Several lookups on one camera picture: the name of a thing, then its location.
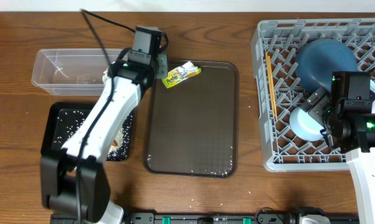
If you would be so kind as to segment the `light blue bowl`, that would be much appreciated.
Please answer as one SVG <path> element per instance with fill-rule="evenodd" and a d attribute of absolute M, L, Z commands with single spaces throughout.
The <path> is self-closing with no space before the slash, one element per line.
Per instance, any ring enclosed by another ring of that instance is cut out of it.
<path fill-rule="evenodd" d="M 317 141 L 323 137 L 320 133 L 323 126 L 300 107 L 291 112 L 289 124 L 295 135 L 305 141 Z"/>

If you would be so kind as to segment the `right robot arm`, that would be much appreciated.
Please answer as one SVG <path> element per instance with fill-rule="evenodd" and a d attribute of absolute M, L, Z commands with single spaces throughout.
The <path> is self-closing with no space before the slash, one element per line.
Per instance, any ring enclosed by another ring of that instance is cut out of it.
<path fill-rule="evenodd" d="M 346 156 L 360 223 L 375 223 L 375 113 L 368 72 L 333 72 L 331 90 L 319 88 L 303 105 Z"/>

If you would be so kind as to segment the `large blue plate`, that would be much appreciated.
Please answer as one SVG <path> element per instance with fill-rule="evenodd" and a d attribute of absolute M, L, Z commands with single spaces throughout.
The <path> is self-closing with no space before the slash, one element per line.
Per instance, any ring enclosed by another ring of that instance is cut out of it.
<path fill-rule="evenodd" d="M 302 47 L 295 59 L 295 74 L 308 93 L 320 87 L 331 90 L 333 72 L 355 72 L 357 62 L 353 52 L 341 42 L 318 39 Z"/>

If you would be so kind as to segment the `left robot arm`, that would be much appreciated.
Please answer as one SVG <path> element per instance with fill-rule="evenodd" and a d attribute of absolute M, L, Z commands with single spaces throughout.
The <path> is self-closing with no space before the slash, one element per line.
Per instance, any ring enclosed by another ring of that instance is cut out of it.
<path fill-rule="evenodd" d="M 108 152 L 123 123 L 156 78 L 167 75 L 167 34 L 138 26 L 133 45 L 107 60 L 103 91 L 80 128 L 59 150 L 45 146 L 40 158 L 44 208 L 77 223 L 121 223 L 124 209 L 111 201 L 104 171 Z"/>

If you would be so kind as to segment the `pile of white rice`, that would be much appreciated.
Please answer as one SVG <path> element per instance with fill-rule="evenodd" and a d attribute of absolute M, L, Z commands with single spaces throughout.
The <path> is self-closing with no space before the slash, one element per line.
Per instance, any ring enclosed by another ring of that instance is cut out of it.
<path fill-rule="evenodd" d="M 66 140 L 69 140 L 85 122 L 90 110 L 62 109 L 56 117 L 56 125 L 51 148 L 60 150 Z M 118 146 L 109 149 L 108 161 L 124 161 L 129 156 L 133 125 L 133 112 L 125 119 L 122 128 L 118 131 L 115 141 Z"/>

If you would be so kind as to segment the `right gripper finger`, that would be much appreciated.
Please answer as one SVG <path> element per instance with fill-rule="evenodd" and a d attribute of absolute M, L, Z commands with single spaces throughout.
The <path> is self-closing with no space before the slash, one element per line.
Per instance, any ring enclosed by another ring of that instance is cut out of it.
<path fill-rule="evenodd" d="M 300 109 L 306 113 L 322 113 L 330 107 L 330 92 L 324 87 L 317 89 L 301 105 Z"/>
<path fill-rule="evenodd" d="M 319 125 L 324 126 L 329 112 L 329 107 L 311 108 L 310 110 L 308 110 L 308 115 L 313 118 Z"/>

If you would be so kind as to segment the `white napkin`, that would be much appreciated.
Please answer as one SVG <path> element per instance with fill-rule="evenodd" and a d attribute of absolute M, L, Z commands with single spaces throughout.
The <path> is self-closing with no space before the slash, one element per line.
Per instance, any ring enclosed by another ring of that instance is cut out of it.
<path fill-rule="evenodd" d="M 104 84 L 106 84 L 106 81 L 110 78 L 108 72 L 109 72 L 108 69 L 106 69 L 106 70 L 103 72 L 102 81 L 103 81 Z"/>

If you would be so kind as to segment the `light blue cup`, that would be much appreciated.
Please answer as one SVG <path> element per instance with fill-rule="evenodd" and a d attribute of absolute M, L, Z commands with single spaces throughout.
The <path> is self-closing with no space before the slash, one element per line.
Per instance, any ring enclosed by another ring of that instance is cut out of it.
<path fill-rule="evenodd" d="M 375 82 L 370 80 L 370 90 L 375 94 Z"/>

